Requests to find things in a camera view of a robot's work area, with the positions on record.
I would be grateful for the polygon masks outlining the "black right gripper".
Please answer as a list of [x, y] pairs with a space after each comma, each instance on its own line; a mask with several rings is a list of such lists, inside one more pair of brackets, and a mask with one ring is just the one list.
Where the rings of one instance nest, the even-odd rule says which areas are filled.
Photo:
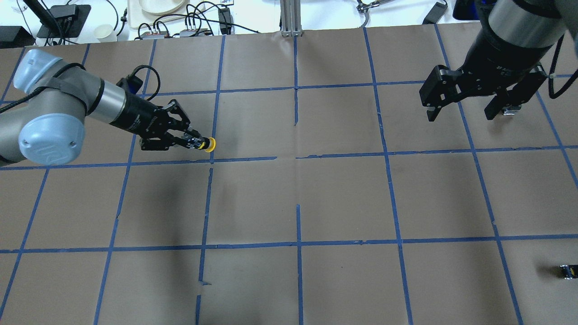
[[518, 109], [546, 80], [541, 59], [547, 47], [520, 47], [494, 32], [479, 32], [464, 63], [456, 70], [432, 68], [419, 90], [427, 118], [434, 122], [442, 108], [465, 98], [492, 96], [485, 117], [493, 120], [502, 109]]

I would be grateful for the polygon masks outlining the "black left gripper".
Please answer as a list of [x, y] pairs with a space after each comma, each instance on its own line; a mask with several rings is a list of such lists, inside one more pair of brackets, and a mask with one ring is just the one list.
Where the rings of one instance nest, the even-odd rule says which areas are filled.
[[204, 149], [204, 137], [192, 129], [180, 103], [158, 106], [145, 100], [128, 100], [118, 117], [118, 128], [140, 136], [143, 151], [167, 151], [174, 146]]

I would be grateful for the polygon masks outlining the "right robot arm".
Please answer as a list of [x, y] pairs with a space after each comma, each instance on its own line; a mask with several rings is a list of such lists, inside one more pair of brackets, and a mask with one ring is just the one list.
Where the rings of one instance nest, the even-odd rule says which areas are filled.
[[575, 0], [476, 0], [481, 30], [457, 70], [437, 65], [420, 88], [427, 118], [465, 98], [492, 96], [488, 120], [513, 115], [549, 78], [541, 65], [566, 32], [577, 39]]

